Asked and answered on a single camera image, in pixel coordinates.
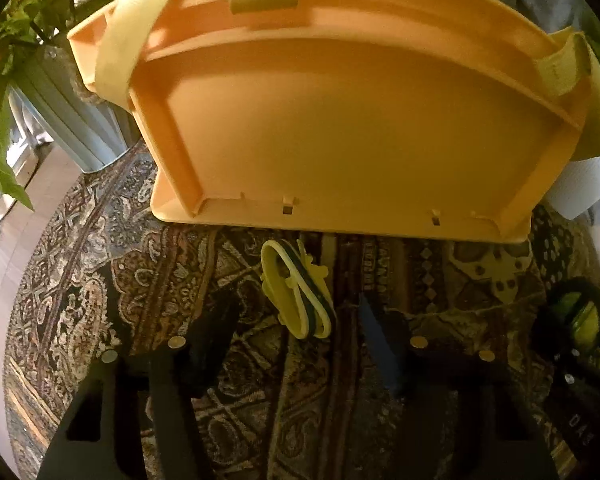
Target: metal rivet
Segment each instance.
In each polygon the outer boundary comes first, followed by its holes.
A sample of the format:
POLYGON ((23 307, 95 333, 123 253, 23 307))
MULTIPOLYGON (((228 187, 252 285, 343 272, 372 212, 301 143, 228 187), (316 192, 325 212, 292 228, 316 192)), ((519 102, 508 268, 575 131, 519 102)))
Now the metal rivet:
POLYGON ((420 350, 423 350, 427 346, 429 346, 429 341, 427 341, 427 338, 421 335, 413 336, 410 339, 409 343, 411 343, 411 346, 413 346, 414 348, 419 348, 420 350))
POLYGON ((173 348, 175 350, 177 348, 182 348, 184 345, 186 345, 186 343, 187 340, 184 339, 181 335, 175 335, 171 339, 169 339, 169 342, 167 344, 169 345, 169 348, 173 348))
POLYGON ((118 358, 118 352, 115 350, 107 350, 100 357, 103 363, 112 363, 118 358))
POLYGON ((478 357, 483 361, 490 363, 491 361, 495 361, 496 354, 494 354, 491 350, 480 350, 478 352, 478 357))

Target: white planter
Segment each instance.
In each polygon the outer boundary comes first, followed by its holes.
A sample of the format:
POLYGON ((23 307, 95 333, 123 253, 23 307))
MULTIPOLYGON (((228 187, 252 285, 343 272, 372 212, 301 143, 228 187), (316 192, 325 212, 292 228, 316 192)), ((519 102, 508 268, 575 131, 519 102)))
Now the white planter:
POLYGON ((14 90, 49 135, 85 173, 99 171, 140 138, 133 117, 116 105, 81 100, 65 60, 41 47, 13 77, 14 90))

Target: green object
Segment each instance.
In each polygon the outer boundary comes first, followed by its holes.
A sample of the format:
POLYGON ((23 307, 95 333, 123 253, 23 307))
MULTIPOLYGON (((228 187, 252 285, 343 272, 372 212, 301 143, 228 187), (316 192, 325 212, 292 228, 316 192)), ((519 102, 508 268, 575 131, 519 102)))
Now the green object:
POLYGON ((551 310, 561 323, 571 319, 568 329, 575 347, 582 353, 589 353, 596 347, 598 341, 600 319, 596 305, 592 301, 588 301, 576 313, 573 312, 580 296, 579 292, 567 292, 551 306, 551 310))

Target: yellow clip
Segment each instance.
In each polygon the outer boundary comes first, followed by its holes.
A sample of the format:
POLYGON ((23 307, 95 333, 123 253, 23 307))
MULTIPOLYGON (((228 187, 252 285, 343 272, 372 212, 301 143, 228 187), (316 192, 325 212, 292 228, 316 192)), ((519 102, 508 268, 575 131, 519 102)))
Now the yellow clip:
POLYGON ((571 160, 600 156, 600 63, 582 32, 567 27, 551 37, 560 50, 534 61, 549 93, 568 94, 583 78, 591 84, 589 112, 571 160))
POLYGON ((280 323, 298 339, 328 337, 336 317, 324 281, 327 267, 312 263, 301 240, 297 251, 286 240, 267 240, 260 258, 262 291, 278 309, 280 323))

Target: paisley pattern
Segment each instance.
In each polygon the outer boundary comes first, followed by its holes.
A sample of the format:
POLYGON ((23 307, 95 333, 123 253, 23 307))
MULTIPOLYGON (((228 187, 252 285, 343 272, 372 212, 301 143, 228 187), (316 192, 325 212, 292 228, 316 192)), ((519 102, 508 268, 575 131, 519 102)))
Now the paisley pattern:
MULTIPOLYGON (((299 234, 160 222, 149 210, 155 175, 139 144, 81 177, 24 273, 4 366, 21 478, 35 477, 93 358, 110 348, 147 352, 185 333, 225 287, 242 305, 238 329, 218 385, 193 401, 218 478, 376 479, 391 467, 402 407, 364 345, 360 291, 376 291, 389 322, 432 345, 491 349, 506 360, 561 473, 573 467, 542 412, 552 370, 528 348, 528 332, 557 280, 584 274, 600 282, 586 226, 539 206, 529 242, 516 246, 303 233, 330 268, 338 323, 326 340, 298 341, 262 294, 259 255, 268 238, 299 234)), ((158 479, 151 399, 140 411, 145 465, 158 479)), ((443 450, 448 458, 448 438, 443 450)))

